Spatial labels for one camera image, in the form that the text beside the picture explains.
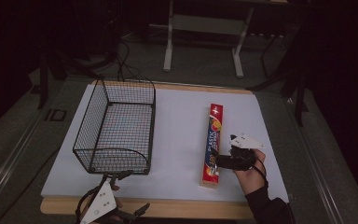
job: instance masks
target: cable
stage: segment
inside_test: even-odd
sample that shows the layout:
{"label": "cable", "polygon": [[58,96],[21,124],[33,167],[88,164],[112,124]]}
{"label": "cable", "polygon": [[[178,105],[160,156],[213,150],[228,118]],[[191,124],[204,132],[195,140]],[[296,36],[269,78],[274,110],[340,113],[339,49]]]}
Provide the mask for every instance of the cable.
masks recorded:
{"label": "cable", "polygon": [[276,38],[277,38],[277,35],[272,37],[272,39],[269,41],[268,45],[263,50],[263,53],[261,54],[261,57],[260,57],[261,66],[263,67],[264,76],[266,76],[266,78],[269,78],[270,75],[268,74],[267,69],[266,69],[266,65],[264,64],[264,55],[267,53],[267,50],[269,50],[269,47],[271,47],[272,43],[275,41]]}
{"label": "cable", "polygon": [[51,160],[51,158],[53,158],[53,156],[59,151],[60,151],[60,147],[58,147],[53,153],[51,153],[51,155],[48,157],[48,159],[45,160],[45,162],[43,162],[42,166],[40,166],[40,168],[37,170],[36,174],[31,179],[31,181],[27,184],[27,186],[25,186],[25,188],[22,190],[22,192],[19,194],[19,196],[17,196],[17,198],[13,201],[13,203],[11,203],[10,206],[5,210],[5,212],[0,216],[0,221],[10,211],[10,209],[12,209],[13,206],[19,201],[19,199],[22,197],[22,195],[25,193],[25,191],[27,191],[27,189],[31,187],[32,183],[36,180],[37,176],[40,174],[42,169]]}

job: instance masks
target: box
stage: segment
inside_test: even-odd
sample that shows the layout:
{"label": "box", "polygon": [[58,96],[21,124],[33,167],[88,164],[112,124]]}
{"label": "box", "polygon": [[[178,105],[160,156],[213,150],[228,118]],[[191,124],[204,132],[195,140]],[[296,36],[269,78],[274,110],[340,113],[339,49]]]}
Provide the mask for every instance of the box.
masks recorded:
{"label": "box", "polygon": [[211,104],[209,111],[208,134],[206,138],[205,159],[200,185],[215,189],[219,183],[219,172],[215,166],[215,155],[219,153],[220,132],[222,130],[223,106]]}

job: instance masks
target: black wire basket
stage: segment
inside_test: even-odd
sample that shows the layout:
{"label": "black wire basket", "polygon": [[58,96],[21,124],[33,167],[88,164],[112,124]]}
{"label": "black wire basket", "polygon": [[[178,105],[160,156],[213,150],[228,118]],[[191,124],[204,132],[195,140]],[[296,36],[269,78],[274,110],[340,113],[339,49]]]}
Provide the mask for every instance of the black wire basket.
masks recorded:
{"label": "black wire basket", "polygon": [[97,80],[74,145],[90,174],[150,171],[156,89],[143,77]]}

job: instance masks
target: white table leg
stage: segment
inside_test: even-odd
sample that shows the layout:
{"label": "white table leg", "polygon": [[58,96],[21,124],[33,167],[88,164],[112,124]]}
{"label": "white table leg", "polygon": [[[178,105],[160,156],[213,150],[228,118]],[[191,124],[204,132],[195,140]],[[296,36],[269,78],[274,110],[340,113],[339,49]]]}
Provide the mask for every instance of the white table leg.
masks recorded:
{"label": "white table leg", "polygon": [[170,17],[168,18],[168,43],[167,49],[165,50],[165,59],[164,59],[164,72],[171,71],[171,61],[172,61],[172,16],[173,16],[173,0],[170,1]]}
{"label": "white table leg", "polygon": [[254,12],[254,9],[251,7],[249,9],[248,16],[246,18],[246,22],[243,24],[243,29],[240,34],[240,41],[238,42],[237,47],[232,49],[232,58],[234,60],[234,67],[235,67],[235,72],[237,74],[237,78],[243,78],[240,52],[241,52],[243,40],[246,37],[246,32],[248,31],[249,23],[251,21],[253,12]]}

